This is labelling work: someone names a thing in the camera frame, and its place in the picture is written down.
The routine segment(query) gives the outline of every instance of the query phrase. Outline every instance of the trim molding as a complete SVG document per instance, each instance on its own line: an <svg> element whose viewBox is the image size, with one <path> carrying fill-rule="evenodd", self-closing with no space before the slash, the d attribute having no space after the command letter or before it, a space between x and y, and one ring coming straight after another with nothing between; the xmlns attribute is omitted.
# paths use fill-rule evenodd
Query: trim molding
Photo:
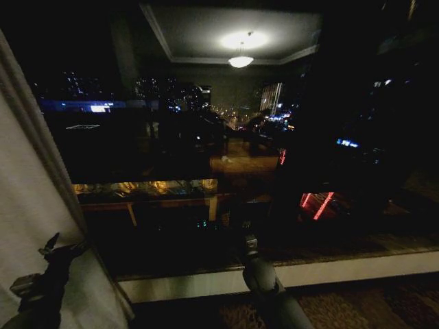
<svg viewBox="0 0 439 329"><path fill-rule="evenodd" d="M285 287L346 282L439 271L439 252L337 260L276 267ZM132 303L247 292L242 271L119 281Z"/></svg>
<svg viewBox="0 0 439 329"><path fill-rule="evenodd" d="M154 15L154 12L150 5L140 4L140 8L142 9L143 14L147 22L150 24L152 31L156 35L156 38L160 45L163 48L167 58L172 63L182 63L182 64L228 64L228 58L205 58L205 57L175 57L172 55L171 49L167 44L166 38L162 33L162 29L160 24ZM301 57L305 57L311 55L312 53L317 52L318 46L311 46L301 51L297 51L292 55L281 58L280 60L258 60L255 59L252 64L253 65L284 65L288 62L292 62L293 60L297 60Z"/></svg>

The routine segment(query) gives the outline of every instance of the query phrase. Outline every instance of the ceiling light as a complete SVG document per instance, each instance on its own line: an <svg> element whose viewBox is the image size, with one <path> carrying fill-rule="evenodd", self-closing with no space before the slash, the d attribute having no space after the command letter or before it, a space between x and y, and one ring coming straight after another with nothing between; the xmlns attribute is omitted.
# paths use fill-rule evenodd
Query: ceiling light
<svg viewBox="0 0 439 329"><path fill-rule="evenodd" d="M248 56L238 56L238 57L233 57L233 58L229 59L228 62L233 67L237 67L239 69L239 68L245 67L245 66L249 65L251 62L253 62L253 58L248 57Z"/></svg>
<svg viewBox="0 0 439 329"><path fill-rule="evenodd" d="M267 42L267 38L258 32L237 32L225 36L221 40L221 44L225 48L236 49L239 48L241 43L244 43L246 49L254 49L264 45Z"/></svg>

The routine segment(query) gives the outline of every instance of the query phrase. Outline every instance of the red light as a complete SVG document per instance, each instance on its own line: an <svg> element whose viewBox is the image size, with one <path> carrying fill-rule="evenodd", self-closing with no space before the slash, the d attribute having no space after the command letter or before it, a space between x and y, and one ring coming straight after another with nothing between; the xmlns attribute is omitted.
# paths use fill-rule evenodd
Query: red light
<svg viewBox="0 0 439 329"><path fill-rule="evenodd" d="M329 200L332 198L334 192L329 192L327 198L323 201L322 205L320 206L319 210L317 210L316 214L314 215L314 220L318 220L318 217L322 214L323 210L326 208Z"/></svg>
<svg viewBox="0 0 439 329"><path fill-rule="evenodd" d="M302 207L305 207L305 204L307 204L310 195L311 195L311 193L307 194L307 196L305 197L304 202L302 203Z"/></svg>
<svg viewBox="0 0 439 329"><path fill-rule="evenodd" d="M285 162L285 154L287 153L286 149L283 149L281 151L281 157L279 158L279 160L281 161L281 165L283 165L283 163Z"/></svg>

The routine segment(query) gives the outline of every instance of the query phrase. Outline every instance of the building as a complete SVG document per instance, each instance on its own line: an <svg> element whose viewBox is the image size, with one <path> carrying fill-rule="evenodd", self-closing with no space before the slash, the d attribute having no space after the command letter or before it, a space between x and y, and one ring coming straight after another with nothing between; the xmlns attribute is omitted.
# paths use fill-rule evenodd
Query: building
<svg viewBox="0 0 439 329"><path fill-rule="evenodd" d="M155 77L140 77L134 83L134 94L138 99L155 100L160 99L158 79Z"/></svg>
<svg viewBox="0 0 439 329"><path fill-rule="evenodd" d="M86 77L64 71L40 77L32 85L37 99L97 101L115 100L115 89L98 77Z"/></svg>
<svg viewBox="0 0 439 329"><path fill-rule="evenodd" d="M278 82L263 87L259 111L269 110L271 115L276 113L283 85L283 83Z"/></svg>
<svg viewBox="0 0 439 329"><path fill-rule="evenodd" d="M212 86L200 86L203 98L203 106L210 108L212 106Z"/></svg>
<svg viewBox="0 0 439 329"><path fill-rule="evenodd" d="M163 90L166 90L168 95L174 95L177 87L177 79L175 77L167 77L163 80Z"/></svg>

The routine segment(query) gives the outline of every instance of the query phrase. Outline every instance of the white curtain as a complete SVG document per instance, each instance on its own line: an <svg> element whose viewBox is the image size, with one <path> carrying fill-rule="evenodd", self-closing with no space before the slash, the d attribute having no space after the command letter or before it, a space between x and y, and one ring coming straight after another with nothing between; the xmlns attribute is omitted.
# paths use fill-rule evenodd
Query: white curtain
<svg viewBox="0 0 439 329"><path fill-rule="evenodd" d="M11 284L44 272L47 263L38 248L56 232L60 244L77 243L86 226L51 134L0 31L0 326L17 314ZM127 328L124 311L93 250L76 258L61 328Z"/></svg>

